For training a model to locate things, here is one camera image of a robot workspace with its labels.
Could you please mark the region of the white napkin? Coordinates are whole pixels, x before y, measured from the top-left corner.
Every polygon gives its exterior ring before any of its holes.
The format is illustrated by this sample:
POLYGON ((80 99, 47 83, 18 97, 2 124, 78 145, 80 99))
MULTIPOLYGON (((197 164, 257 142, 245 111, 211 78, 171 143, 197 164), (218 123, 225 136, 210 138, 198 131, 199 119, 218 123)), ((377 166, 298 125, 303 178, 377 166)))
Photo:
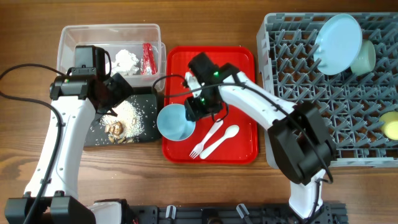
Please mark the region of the white napkin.
POLYGON ((119 64, 117 62, 108 62, 105 65, 106 74, 114 75, 118 73, 119 64))
POLYGON ((136 55, 123 49, 116 54, 115 67, 112 68, 112 71, 120 75, 135 75, 139 71, 138 64, 139 59, 136 55))

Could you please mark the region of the white plastic spoon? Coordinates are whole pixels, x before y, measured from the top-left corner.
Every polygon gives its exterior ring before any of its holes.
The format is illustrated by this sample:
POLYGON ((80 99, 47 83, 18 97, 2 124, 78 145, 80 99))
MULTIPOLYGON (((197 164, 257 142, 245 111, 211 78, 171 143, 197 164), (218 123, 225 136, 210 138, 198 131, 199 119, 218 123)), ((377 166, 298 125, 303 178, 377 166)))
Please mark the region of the white plastic spoon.
POLYGON ((239 133, 239 126, 238 125, 232 125, 226 129, 224 132, 224 135, 219 138, 216 142, 214 142, 212 145, 207 147, 201 154, 200 154, 200 159, 206 159, 211 153, 213 153, 225 140, 229 138, 235 137, 239 133))

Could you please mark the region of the red sauce packet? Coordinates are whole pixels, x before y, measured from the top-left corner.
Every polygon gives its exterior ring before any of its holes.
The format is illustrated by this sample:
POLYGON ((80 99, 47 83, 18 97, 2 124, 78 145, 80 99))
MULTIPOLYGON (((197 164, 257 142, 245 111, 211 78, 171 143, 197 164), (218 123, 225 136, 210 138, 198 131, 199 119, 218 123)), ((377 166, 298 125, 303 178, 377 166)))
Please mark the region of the red sauce packet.
POLYGON ((157 67, 155 64, 155 57, 152 45, 148 42, 143 43, 143 56, 141 60, 141 75, 155 75, 157 67))

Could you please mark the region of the light blue small bowl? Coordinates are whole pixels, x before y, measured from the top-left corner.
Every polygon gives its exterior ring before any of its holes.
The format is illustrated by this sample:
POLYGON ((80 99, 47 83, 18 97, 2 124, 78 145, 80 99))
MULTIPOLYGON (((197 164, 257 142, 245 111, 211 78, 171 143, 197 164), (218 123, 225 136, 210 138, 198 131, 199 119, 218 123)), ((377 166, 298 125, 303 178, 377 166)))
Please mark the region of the light blue small bowl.
POLYGON ((170 104, 161 109, 157 117, 161 135, 171 141, 184 141, 194 132, 196 122, 186 118, 186 109, 181 104, 170 104))

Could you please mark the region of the white plastic fork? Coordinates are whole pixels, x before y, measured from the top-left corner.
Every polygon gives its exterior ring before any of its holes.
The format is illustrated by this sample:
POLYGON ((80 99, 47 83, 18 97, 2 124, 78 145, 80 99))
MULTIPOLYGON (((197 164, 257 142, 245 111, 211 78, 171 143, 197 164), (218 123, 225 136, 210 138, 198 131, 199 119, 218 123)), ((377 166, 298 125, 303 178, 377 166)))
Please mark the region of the white plastic fork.
POLYGON ((219 128, 223 125, 223 120, 221 119, 217 119, 214 124, 212 125, 212 127, 210 128, 210 130, 207 132, 207 134, 205 135, 205 137, 201 140, 201 142, 199 142, 191 151, 191 153, 189 154, 189 157, 191 159, 195 159, 196 157, 198 157, 200 155, 200 153, 203 151, 204 149, 204 145, 205 143, 214 135, 214 133, 217 132, 217 130, 219 130, 219 128))

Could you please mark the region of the light blue plate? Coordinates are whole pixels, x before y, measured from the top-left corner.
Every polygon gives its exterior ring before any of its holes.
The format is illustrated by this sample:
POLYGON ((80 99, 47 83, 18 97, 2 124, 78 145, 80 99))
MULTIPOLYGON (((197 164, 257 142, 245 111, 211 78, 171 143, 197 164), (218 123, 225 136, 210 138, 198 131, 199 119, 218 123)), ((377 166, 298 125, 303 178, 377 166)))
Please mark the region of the light blue plate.
POLYGON ((319 60, 318 70, 325 75, 345 71, 357 58, 362 45, 362 30, 357 20, 349 14, 338 14, 320 29, 313 59, 319 60))

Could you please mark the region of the mint green bowl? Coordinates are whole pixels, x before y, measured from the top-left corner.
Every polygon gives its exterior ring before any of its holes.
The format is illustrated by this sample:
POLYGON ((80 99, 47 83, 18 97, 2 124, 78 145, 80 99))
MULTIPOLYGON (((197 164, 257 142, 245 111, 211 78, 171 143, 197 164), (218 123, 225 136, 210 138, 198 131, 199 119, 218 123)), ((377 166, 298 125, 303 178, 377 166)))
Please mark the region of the mint green bowl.
POLYGON ((350 69, 354 75, 364 75, 374 70, 376 64, 376 51, 370 40, 363 40, 358 57, 351 64, 350 69))

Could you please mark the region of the yellow plastic cup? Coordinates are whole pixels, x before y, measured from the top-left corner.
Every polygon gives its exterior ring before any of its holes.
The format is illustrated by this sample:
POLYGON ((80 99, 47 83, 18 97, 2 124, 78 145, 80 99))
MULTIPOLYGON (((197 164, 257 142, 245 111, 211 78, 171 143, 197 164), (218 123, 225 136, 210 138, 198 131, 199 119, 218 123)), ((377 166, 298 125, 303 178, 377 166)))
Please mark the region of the yellow plastic cup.
POLYGON ((397 115, 397 111, 390 111, 383 114, 379 119, 381 122, 383 122, 383 125, 381 126, 381 131, 391 140, 398 140, 397 115))

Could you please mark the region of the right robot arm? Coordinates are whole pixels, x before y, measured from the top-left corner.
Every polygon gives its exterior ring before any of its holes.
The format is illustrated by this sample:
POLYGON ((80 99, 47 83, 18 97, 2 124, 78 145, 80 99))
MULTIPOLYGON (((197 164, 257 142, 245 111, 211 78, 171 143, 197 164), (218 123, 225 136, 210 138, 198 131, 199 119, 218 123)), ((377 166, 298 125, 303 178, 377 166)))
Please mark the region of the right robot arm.
POLYGON ((219 67, 205 53, 188 63, 185 100, 189 121, 213 117, 231 105, 260 124, 267 132, 272 158, 290 180, 289 206, 304 221, 315 218, 323 204, 321 189, 333 177, 329 170, 336 155, 318 108, 311 102, 296 104, 274 96, 252 82, 230 63, 219 67))

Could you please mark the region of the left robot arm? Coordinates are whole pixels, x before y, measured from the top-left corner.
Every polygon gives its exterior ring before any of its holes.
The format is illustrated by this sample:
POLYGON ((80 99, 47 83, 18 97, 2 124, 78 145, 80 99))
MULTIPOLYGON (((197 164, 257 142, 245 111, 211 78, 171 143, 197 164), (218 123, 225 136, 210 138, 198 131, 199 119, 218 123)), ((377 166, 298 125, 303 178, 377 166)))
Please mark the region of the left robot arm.
POLYGON ((120 75, 111 74, 110 55, 94 45, 75 49, 75 65, 59 72, 50 86, 51 103, 33 100, 51 110, 49 129, 34 174, 19 198, 6 202, 9 223, 130 223, 125 200, 78 201, 78 172, 91 123, 133 93, 120 75))

